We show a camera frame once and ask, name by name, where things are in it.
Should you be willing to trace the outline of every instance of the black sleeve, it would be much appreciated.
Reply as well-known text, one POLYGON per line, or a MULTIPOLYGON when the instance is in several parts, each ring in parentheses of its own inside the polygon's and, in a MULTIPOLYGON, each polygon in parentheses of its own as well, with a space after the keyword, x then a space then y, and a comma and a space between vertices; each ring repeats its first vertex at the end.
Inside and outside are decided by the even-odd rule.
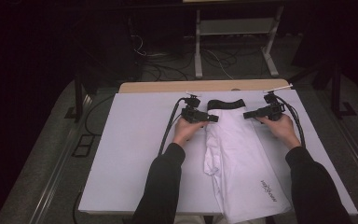
POLYGON ((299 224, 351 223, 327 170, 303 147, 286 155, 291 168, 292 199, 299 224))
POLYGON ((153 160, 144 196, 135 210, 131 223, 173 223, 184 160, 185 152, 175 143, 171 143, 163 155, 153 160))

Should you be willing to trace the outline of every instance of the white table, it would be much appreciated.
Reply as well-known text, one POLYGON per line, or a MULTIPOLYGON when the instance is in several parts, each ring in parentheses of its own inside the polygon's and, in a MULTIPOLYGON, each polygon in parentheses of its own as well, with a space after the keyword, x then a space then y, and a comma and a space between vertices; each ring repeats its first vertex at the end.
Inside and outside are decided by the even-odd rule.
MULTIPOLYGON (((194 83, 202 85, 203 81, 194 83)), ((262 91, 200 91, 195 93, 201 95, 199 107, 201 111, 206 111, 206 104, 212 99, 230 102, 241 98, 249 110, 266 106, 263 98, 265 93, 262 91)), ((323 164, 332 176, 347 211, 352 215, 357 214, 296 91, 276 91, 276 94, 297 110, 310 155, 323 164)), ((143 195, 149 166, 158 155, 161 138, 172 108, 181 97, 186 97, 186 94, 184 92, 143 92, 119 93, 115 96, 78 207, 80 211, 91 214, 133 213, 143 195)), ((254 126, 285 194, 290 196, 290 170, 284 159, 287 149, 273 137, 266 126, 257 121, 254 121, 254 126)), ((172 134, 173 132, 170 132, 167 138, 167 145, 172 140, 172 134)), ((205 131, 202 129, 186 144, 178 214, 220 213, 213 194, 212 178, 203 173, 205 150, 205 131)))

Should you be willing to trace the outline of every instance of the person's hand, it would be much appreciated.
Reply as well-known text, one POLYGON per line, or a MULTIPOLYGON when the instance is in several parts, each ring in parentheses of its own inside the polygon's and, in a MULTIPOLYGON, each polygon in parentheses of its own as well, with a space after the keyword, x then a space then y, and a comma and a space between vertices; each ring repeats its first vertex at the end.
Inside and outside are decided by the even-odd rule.
POLYGON ((289 116, 282 114, 282 117, 277 121, 269 120, 267 117, 257 118, 260 122, 265 123, 272 131, 272 133, 281 139, 283 143, 289 148, 300 147, 301 143, 298 140, 293 122, 289 116))
POLYGON ((184 147, 187 140, 189 140, 193 134, 202 126, 207 125, 208 121, 189 123, 184 118, 179 118, 175 125, 175 136, 172 142, 184 147))

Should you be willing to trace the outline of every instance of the gray floor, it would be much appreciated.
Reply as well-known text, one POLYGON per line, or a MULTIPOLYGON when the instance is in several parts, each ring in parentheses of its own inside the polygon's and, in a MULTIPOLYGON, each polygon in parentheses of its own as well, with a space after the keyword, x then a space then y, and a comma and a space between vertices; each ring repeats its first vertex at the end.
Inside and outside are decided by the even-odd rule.
MULTIPOLYGON (((280 72, 280 78, 292 77, 303 69, 291 65, 300 41, 300 36, 283 36, 276 39, 271 55, 280 72)), ((220 68, 219 62, 212 60, 214 56, 210 51, 219 59, 229 57, 227 52, 236 53, 236 57, 222 60, 223 66, 229 64, 225 71, 234 79, 270 78, 260 53, 260 48, 265 42, 264 36, 232 36, 203 40, 201 46, 203 79, 231 79, 220 68)), ((186 52, 188 54, 185 57, 156 56, 150 57, 148 61, 149 64, 184 67, 180 71, 191 80, 194 79, 191 45, 186 48, 186 52)), ((159 75, 161 75, 159 79, 185 80, 183 74, 175 70, 159 70, 155 65, 146 66, 142 81, 154 81, 159 75)), ((358 146, 358 89, 347 78, 343 78, 341 99, 353 106, 357 116, 338 120, 329 109, 330 88, 315 91, 310 85, 313 77, 314 74, 311 74, 299 80, 295 83, 294 89, 297 90, 330 159, 358 209, 358 163, 351 153, 353 144, 358 146), (348 136, 353 141, 348 143, 348 136)), ((73 87, 73 84, 69 85, 57 100, 32 154, 1 211, 0 223, 74 223, 73 207, 76 197, 86 183, 100 138, 95 138, 88 157, 76 158, 72 157, 71 153, 76 148, 80 136, 88 133, 85 122, 90 132, 102 133, 113 100, 112 96, 117 90, 101 89, 96 95, 87 98, 85 100, 85 114, 89 113, 87 121, 86 116, 83 116, 82 120, 75 124, 72 119, 64 118, 67 109, 74 106, 73 87)), ((83 144, 89 141, 90 139, 85 137, 83 144)), ((85 148, 82 147, 77 153, 85 152, 85 148)), ((91 216, 78 211, 75 212, 75 216, 78 223, 102 224, 122 223, 121 220, 124 218, 91 216)), ((276 220, 278 223, 296 223, 293 214, 277 216, 276 220)), ((358 224, 358 216, 353 217, 352 220, 358 224)))

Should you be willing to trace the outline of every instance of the wire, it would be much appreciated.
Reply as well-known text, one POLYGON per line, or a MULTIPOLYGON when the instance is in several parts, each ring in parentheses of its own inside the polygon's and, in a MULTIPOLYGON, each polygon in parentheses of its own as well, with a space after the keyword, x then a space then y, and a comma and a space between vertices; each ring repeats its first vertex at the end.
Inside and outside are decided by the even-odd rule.
POLYGON ((111 96, 109 96, 109 97, 103 99, 100 103, 98 103, 97 105, 95 105, 95 106, 89 111, 89 113, 87 114, 86 120, 84 121, 84 128, 86 129, 86 131, 87 131, 89 134, 92 134, 92 135, 94 135, 94 136, 102 136, 100 133, 93 133, 92 131, 90 131, 90 129, 89 129, 88 125, 87 125, 87 120, 89 119, 89 116, 90 116, 91 112, 92 112, 95 108, 97 108, 99 105, 101 105, 103 102, 106 102, 106 101, 109 100, 110 98, 113 98, 114 96, 115 96, 115 95, 111 95, 111 96))
MULTIPOLYGON (((212 55, 213 55, 213 56, 217 59, 217 61, 220 63, 219 58, 217 58, 217 56, 216 56, 213 52, 211 52, 210 50, 207 50, 207 49, 203 49, 203 50, 205 50, 205 51, 207 51, 207 52, 209 52, 209 53, 212 53, 212 55)), ((229 74, 226 72, 225 68, 223 67, 223 65, 222 65, 221 63, 220 63, 220 67, 222 68, 223 72, 225 72, 225 74, 226 74, 229 78, 234 79, 231 75, 229 75, 229 74)))
POLYGON ((168 136, 168 133, 170 132, 170 129, 174 123, 174 120, 173 120, 173 117, 175 116, 176 114, 176 110, 178 109, 179 107, 179 103, 182 101, 182 100, 185 100, 185 98, 180 98, 176 104, 175 104, 175 107, 173 108, 173 111, 171 113, 171 117, 170 117, 170 121, 168 121, 168 125, 167 125, 167 129, 165 130, 165 134, 164 136, 162 137, 162 141, 161 141, 161 146, 159 147, 159 151, 158 151, 158 155, 162 155, 162 150, 164 149, 164 146, 165 146, 165 141, 167 140, 167 136, 168 136))
POLYGON ((144 73, 148 73, 148 74, 152 75, 153 77, 155 77, 156 80, 154 80, 154 81, 161 81, 161 79, 159 79, 161 75, 159 75, 159 76, 157 77, 157 76, 156 76, 154 73, 152 73, 151 71, 144 71, 144 73))
POLYGON ((176 116, 176 118, 173 120, 172 125, 179 119, 180 115, 176 116))
POLYGON ((147 57, 160 57, 160 56, 168 56, 170 53, 155 53, 155 54, 146 54, 147 57))
POLYGON ((146 72, 148 72, 148 73, 152 74, 152 75, 153 75, 153 77, 155 77, 155 78, 156 78, 156 80, 155 80, 155 81, 162 81, 162 80, 161 80, 162 71, 161 71, 161 69, 160 69, 158 66, 156 66, 156 65, 154 65, 154 64, 144 64, 144 65, 146 65, 146 66, 151 66, 151 67, 156 68, 156 70, 158 71, 158 77, 156 77, 156 76, 155 76, 152 72, 150 72, 150 71, 146 71, 146 72))
POLYGON ((80 191, 78 192, 75 202, 74 202, 74 206, 72 207, 72 219, 74 220, 74 223, 77 224, 77 219, 76 219, 76 205, 77 202, 79 201, 80 196, 83 194, 83 188, 80 189, 80 191))
POLYGON ((156 57, 148 57, 147 60, 151 63, 168 63, 183 59, 188 53, 194 53, 195 49, 186 50, 183 53, 167 53, 167 55, 161 55, 156 57))
POLYGON ((172 67, 169 67, 169 66, 164 66, 164 65, 160 65, 160 64, 156 64, 156 63, 145 63, 145 65, 153 66, 155 68, 163 68, 163 69, 167 69, 167 70, 173 70, 173 71, 181 74, 181 76, 178 77, 178 78, 172 78, 172 77, 165 76, 167 79, 170 79, 170 80, 180 80, 180 78, 182 78, 182 77, 184 77, 185 80, 188 80, 188 77, 191 77, 191 75, 186 74, 186 73, 180 71, 179 69, 172 68, 172 67))
POLYGON ((224 68, 229 68, 231 66, 230 63, 225 63, 220 61, 221 64, 215 65, 213 62, 218 62, 218 60, 216 60, 216 58, 213 55, 209 55, 209 54, 201 54, 203 56, 203 59, 205 60, 206 63, 208 63, 210 66, 215 67, 215 68, 221 68, 222 65, 224 68))
POLYGON ((300 140, 301 140, 301 146, 302 147, 306 147, 305 145, 305 138, 304 138, 304 132, 303 132, 303 129, 301 127, 301 124, 300 124, 300 119, 298 117, 298 113, 296 111, 296 109, 294 107, 292 107, 291 105, 289 105, 287 102, 285 102, 281 97, 275 95, 275 97, 277 99, 279 99, 282 103, 284 103, 287 107, 287 109, 290 111, 290 113, 292 114, 293 116, 293 119, 295 120, 295 123, 296 123, 296 126, 298 128, 298 133, 300 135, 300 140))
POLYGON ((224 53, 224 54, 228 55, 225 58, 220 58, 220 62, 225 63, 227 66, 231 66, 231 65, 237 63, 237 54, 241 51, 241 49, 237 49, 237 51, 235 51, 234 53, 228 53, 228 52, 222 51, 220 49, 217 49, 216 51, 219 51, 221 53, 224 53), (228 60, 230 58, 234 59, 233 63, 228 60))
POLYGON ((142 56, 146 56, 147 53, 146 53, 145 51, 144 51, 143 53, 139 52, 139 50, 140 50, 140 49, 142 48, 142 46, 144 45, 143 39, 142 39, 140 36, 138 36, 138 35, 132 35, 132 36, 136 36, 136 37, 138 37, 138 38, 141 40, 141 45, 139 46, 138 49, 134 49, 134 51, 137 52, 138 54, 142 55, 142 56))

